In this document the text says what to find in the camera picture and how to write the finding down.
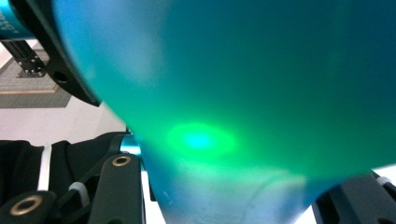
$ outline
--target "black plastic part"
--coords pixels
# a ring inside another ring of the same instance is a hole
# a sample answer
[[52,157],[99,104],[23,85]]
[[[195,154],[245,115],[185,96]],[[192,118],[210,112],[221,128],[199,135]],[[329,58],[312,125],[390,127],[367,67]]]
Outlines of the black plastic part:
[[82,82],[62,44],[52,14],[51,0],[9,0],[14,13],[35,35],[49,55],[47,72],[64,90],[90,104],[100,102]]
[[148,180],[148,189],[149,189],[149,199],[152,202],[157,202],[157,199],[155,198],[154,192],[152,191],[151,184],[149,183],[149,180]]
[[43,77],[47,72],[43,61],[24,40],[2,41],[3,46],[21,67],[20,77]]
[[119,154],[106,160],[88,223],[146,223],[138,157]]
[[88,205],[77,210],[73,214],[69,214],[67,216],[63,216],[62,224],[86,224],[90,217],[90,212],[92,209],[92,205]]
[[373,174],[353,177],[329,190],[313,204],[318,224],[396,224],[395,193]]
[[[36,201],[38,206],[30,212],[22,215],[12,215],[12,207],[16,206],[20,209],[33,207],[32,201],[17,203],[22,200],[36,197],[40,201]],[[7,224],[41,224],[41,223],[59,223],[60,214],[55,206],[56,196],[51,191],[30,191],[9,200],[0,210],[0,223]]]
[[[114,156],[118,155],[120,153],[120,145],[122,142],[123,137],[125,134],[117,134],[115,135],[110,142],[110,145],[108,147],[107,153],[103,156],[102,159],[100,159],[88,172],[85,174],[81,179],[78,180],[78,182],[83,183],[88,190],[90,199],[94,197],[94,194],[97,191],[97,182],[100,179],[102,167],[105,163],[105,161]],[[67,220],[76,220],[79,219],[78,216],[84,215],[85,213],[79,213],[78,210],[80,209],[80,202],[79,200],[75,200],[76,197],[78,196],[78,193],[75,192],[74,190],[68,191],[59,201],[58,201],[58,206],[61,209],[61,212],[64,216],[68,216]]]

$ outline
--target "metal screw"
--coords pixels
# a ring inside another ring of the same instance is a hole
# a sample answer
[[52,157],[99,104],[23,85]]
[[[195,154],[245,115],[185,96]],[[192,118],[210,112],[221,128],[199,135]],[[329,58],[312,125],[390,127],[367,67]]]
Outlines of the metal screw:
[[[14,204],[9,213],[14,217],[25,215],[37,209],[42,202],[43,198],[41,196],[32,195]],[[30,205],[24,207],[23,205],[27,203],[30,203]]]
[[130,157],[120,156],[113,160],[113,166],[124,166],[131,161]]

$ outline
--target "gray mat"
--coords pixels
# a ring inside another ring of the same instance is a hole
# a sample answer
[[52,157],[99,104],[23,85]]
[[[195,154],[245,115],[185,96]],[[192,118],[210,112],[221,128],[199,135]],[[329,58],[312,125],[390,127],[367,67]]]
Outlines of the gray mat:
[[[36,49],[37,55],[47,61],[45,51]],[[0,108],[51,108],[66,107],[71,95],[59,88],[45,75],[35,78],[18,78],[21,67],[11,59],[0,69]]]
[[0,94],[0,108],[66,107],[70,98],[62,88],[55,93]]

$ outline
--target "white surface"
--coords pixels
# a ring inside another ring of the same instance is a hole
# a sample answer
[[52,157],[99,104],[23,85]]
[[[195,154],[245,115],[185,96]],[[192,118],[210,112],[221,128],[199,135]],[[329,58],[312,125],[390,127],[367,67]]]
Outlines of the white surface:
[[52,145],[44,147],[41,153],[40,174],[38,175],[37,190],[49,190],[50,187],[50,154]]
[[72,97],[66,108],[0,109],[0,139],[27,140],[45,146],[62,140],[76,143],[102,133],[125,131],[107,107]]

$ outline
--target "green light spot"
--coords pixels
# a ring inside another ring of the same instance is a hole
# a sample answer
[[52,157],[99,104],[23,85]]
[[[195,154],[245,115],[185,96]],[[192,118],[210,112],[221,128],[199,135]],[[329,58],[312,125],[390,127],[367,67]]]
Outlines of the green light spot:
[[211,157],[230,152],[233,138],[223,130],[203,123],[176,126],[168,138],[176,152],[196,157]]

